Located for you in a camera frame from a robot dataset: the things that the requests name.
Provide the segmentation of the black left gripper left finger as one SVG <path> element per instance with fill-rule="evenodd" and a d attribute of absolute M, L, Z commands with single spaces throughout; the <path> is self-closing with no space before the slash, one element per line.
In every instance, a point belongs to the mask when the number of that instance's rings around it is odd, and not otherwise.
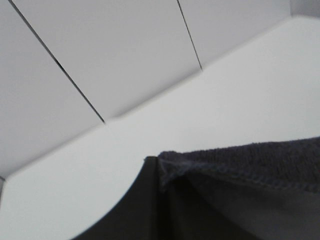
<path fill-rule="evenodd" d="M 147 157 L 121 200 L 75 240 L 158 240 L 158 159 Z"/>

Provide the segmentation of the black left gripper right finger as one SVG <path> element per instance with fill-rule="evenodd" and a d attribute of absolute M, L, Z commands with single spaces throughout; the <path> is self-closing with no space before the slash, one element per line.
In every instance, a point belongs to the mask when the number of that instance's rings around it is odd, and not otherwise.
<path fill-rule="evenodd" d="M 161 240 L 239 240 L 236 226 L 211 208 L 186 177 L 164 192 L 159 221 Z"/>

